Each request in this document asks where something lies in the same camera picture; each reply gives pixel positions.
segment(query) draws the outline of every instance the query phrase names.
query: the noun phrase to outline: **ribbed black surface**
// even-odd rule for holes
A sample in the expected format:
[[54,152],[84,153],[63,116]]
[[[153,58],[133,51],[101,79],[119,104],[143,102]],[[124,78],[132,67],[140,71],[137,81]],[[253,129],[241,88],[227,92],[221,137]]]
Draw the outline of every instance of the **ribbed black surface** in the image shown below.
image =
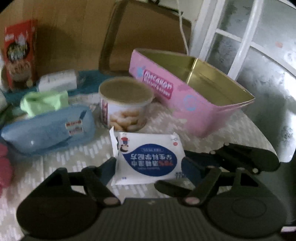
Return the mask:
[[[235,241],[221,233],[197,208],[176,199],[126,199],[124,205],[105,209],[84,233],[64,241]],[[280,241],[272,236],[260,241]],[[37,241],[27,237],[23,241]]]

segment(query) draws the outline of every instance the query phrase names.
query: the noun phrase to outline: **white window frame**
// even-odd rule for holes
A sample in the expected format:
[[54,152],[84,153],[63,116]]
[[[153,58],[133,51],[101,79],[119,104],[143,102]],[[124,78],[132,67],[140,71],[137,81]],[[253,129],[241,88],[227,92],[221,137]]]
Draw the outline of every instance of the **white window frame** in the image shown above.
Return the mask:
[[[243,38],[240,38],[218,28],[218,24],[220,22],[226,0],[204,0],[200,10],[199,18],[196,22],[192,35],[190,55],[201,60],[205,60],[212,46],[214,36],[217,33],[241,43],[231,65],[231,68],[228,72],[228,76],[233,80],[236,80],[238,78],[239,72],[242,69],[244,60],[246,59],[250,47],[257,49],[264,55],[268,56],[270,59],[276,61],[293,76],[296,76],[296,69],[292,67],[289,63],[287,63],[284,59],[273,54],[267,48],[264,48],[263,46],[260,46],[259,44],[252,41],[260,20],[264,1],[268,0],[254,0],[245,33],[243,35]],[[296,7],[287,0],[277,1],[280,1],[296,9]],[[211,20],[207,19],[207,16],[209,15],[212,16]]]

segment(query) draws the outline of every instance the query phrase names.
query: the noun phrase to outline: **blue circle design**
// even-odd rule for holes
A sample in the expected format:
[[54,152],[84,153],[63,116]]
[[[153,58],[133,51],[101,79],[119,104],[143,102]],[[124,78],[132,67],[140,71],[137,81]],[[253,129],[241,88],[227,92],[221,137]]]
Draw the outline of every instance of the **blue circle design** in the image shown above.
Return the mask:
[[142,145],[123,156],[134,170],[151,177],[169,174],[178,162],[172,151],[157,144]]
[[195,111],[197,108],[197,99],[192,95],[187,95],[183,99],[185,109],[188,111]]

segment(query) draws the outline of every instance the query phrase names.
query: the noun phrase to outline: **blue teardrop logo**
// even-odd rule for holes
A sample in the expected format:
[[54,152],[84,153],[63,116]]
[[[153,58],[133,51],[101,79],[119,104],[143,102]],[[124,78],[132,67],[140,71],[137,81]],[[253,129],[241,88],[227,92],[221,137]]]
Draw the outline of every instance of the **blue teardrop logo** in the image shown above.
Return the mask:
[[156,144],[145,144],[123,156],[134,170],[152,177],[169,174],[178,161],[172,151]]

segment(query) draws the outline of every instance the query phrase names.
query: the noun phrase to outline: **pink tin box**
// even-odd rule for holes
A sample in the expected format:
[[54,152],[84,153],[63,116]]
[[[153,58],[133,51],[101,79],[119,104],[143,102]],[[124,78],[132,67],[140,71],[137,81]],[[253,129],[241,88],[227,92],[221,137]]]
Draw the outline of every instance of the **pink tin box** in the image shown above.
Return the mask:
[[153,88],[156,98],[198,137],[223,127],[233,112],[255,99],[215,67],[184,54],[135,49],[129,72]]

